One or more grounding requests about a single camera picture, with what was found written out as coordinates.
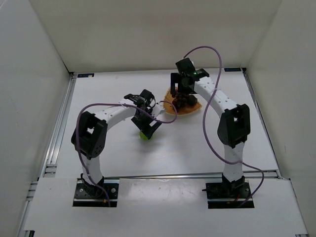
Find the green fake fruit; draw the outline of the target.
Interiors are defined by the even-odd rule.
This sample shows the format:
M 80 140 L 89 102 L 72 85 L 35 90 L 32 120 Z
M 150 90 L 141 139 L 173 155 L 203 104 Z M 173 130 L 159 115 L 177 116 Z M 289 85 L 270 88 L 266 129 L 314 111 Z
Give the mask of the green fake fruit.
M 152 138 L 152 137 L 147 137 L 142 131 L 140 131 L 139 135 L 140 135 L 140 138 L 145 141 L 151 140 Z

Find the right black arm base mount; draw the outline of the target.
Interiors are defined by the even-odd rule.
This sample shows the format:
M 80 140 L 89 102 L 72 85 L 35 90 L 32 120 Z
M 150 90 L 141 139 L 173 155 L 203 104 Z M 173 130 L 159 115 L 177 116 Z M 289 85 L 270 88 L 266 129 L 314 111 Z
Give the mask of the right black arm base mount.
M 206 192 L 208 209 L 254 208 L 254 202 L 248 182 L 233 191 L 228 191 L 223 183 L 206 183 L 202 190 Z

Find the dark brown fake fruit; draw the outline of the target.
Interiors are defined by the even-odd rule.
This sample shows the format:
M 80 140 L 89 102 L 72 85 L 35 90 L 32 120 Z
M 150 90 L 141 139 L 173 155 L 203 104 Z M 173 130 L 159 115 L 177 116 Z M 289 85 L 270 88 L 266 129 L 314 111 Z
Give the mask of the dark brown fake fruit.
M 197 100 L 197 98 L 194 95 L 191 95 L 191 94 L 188 95 L 187 101 L 186 101 L 188 106 L 193 107 L 193 106 L 195 106 L 197 104 L 197 102 L 198 102 L 198 100 Z

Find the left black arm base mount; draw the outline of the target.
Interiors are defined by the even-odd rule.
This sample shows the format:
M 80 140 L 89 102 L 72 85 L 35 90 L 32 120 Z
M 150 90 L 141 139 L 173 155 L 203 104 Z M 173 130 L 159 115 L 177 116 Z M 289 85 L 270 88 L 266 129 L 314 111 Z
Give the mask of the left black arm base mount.
M 105 179 L 103 188 L 107 192 L 110 205 L 106 199 L 106 195 L 99 188 L 91 188 L 77 180 L 74 192 L 74 207 L 117 207 L 119 194 L 119 180 Z

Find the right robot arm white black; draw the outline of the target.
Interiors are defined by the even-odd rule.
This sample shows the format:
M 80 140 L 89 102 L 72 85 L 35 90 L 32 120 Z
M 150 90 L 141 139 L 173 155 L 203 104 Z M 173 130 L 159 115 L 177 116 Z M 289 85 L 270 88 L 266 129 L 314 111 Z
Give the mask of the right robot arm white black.
M 218 89 L 209 73 L 197 70 L 189 58 L 176 63 L 177 72 L 171 73 L 171 94 L 198 94 L 207 101 L 219 117 L 217 135 L 224 146 L 224 170 L 222 182 L 212 190 L 221 198 L 238 194 L 245 183 L 242 170 L 242 153 L 250 134 L 250 109 L 246 104 L 237 104 Z

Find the red fake grape bunch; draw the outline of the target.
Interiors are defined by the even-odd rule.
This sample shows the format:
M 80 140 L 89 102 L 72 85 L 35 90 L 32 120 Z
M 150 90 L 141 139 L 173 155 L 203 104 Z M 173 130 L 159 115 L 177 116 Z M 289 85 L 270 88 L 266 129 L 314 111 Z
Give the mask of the red fake grape bunch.
M 184 94 L 184 93 L 175 93 L 172 94 L 172 104 L 174 105 L 174 107 L 176 108 L 176 110 L 179 110 L 181 108 L 184 108 L 187 106 L 187 101 L 188 101 L 188 94 Z

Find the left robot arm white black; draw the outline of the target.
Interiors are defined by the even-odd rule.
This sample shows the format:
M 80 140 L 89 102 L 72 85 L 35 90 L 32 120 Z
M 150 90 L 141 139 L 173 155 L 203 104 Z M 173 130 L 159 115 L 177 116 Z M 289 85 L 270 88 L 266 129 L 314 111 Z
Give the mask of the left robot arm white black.
M 71 143 L 82 165 L 80 178 L 83 189 L 91 198 L 107 196 L 99 160 L 105 147 L 107 132 L 119 122 L 131 119 L 141 134 L 151 139 L 161 125 L 157 118 L 164 112 L 163 106 L 146 89 L 139 95 L 125 95 L 117 104 L 106 104 L 106 108 L 100 112 L 90 113 L 86 108 L 80 112 Z

